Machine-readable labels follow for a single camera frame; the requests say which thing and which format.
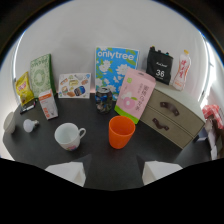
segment cardboard box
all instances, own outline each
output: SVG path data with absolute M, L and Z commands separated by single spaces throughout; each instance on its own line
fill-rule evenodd
M 40 93 L 39 101 L 47 120 L 58 116 L 58 109 L 51 89 Z

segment number 36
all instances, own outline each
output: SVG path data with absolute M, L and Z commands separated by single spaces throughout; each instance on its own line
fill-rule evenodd
M 157 76 L 161 76 L 161 77 L 164 77 L 164 71 L 160 71 L 159 69 L 157 69 L 157 73 L 156 73 Z

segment drawer handle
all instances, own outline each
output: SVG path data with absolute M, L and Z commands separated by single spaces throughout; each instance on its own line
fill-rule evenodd
M 156 127 L 159 129 L 164 128 L 166 131 L 169 130 L 169 127 L 160 125 L 159 121 L 156 118 L 153 118 L 152 121 L 155 123 Z
M 168 110 L 172 111 L 175 116 L 178 116 L 180 114 L 179 111 L 177 110 L 177 108 L 171 103 L 160 102 L 160 106 L 166 107 Z

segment children's book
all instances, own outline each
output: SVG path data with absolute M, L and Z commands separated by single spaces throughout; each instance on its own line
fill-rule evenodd
M 120 47 L 96 47 L 95 88 L 107 87 L 116 101 L 128 68 L 137 69 L 139 51 Z
M 69 73 L 59 76 L 59 98 L 86 98 L 90 97 L 91 73 Z
M 38 98 L 41 92 L 52 89 L 56 94 L 54 77 L 52 74 L 51 54 L 36 58 L 30 63 L 30 83 L 34 97 Z

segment drawer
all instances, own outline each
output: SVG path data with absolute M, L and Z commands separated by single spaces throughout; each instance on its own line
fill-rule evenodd
M 185 99 L 183 98 L 182 102 L 178 102 L 175 99 L 172 99 L 166 94 L 155 89 L 147 105 L 160 112 L 165 117 L 168 117 L 173 122 L 180 125 L 183 129 L 189 132 L 192 137 L 195 137 L 199 133 L 201 128 L 204 126 L 204 121 L 202 121 L 190 109 L 184 106 L 184 100 Z M 178 110 L 179 115 L 175 116 L 175 114 L 166 107 L 161 107 L 160 102 L 167 102 L 172 104 Z M 199 107 L 199 104 L 194 100 L 192 100 L 191 105 L 192 107 Z
M 160 125 L 166 125 L 169 129 L 165 130 L 164 128 L 159 129 L 156 124 L 153 122 L 153 119 L 156 118 Z M 149 125 L 151 128 L 168 138 L 170 141 L 174 142 L 176 145 L 182 149 L 191 141 L 193 138 L 185 132 L 181 127 L 176 125 L 174 122 L 168 120 L 159 112 L 155 111 L 149 106 L 146 106 L 141 118 L 145 124 Z

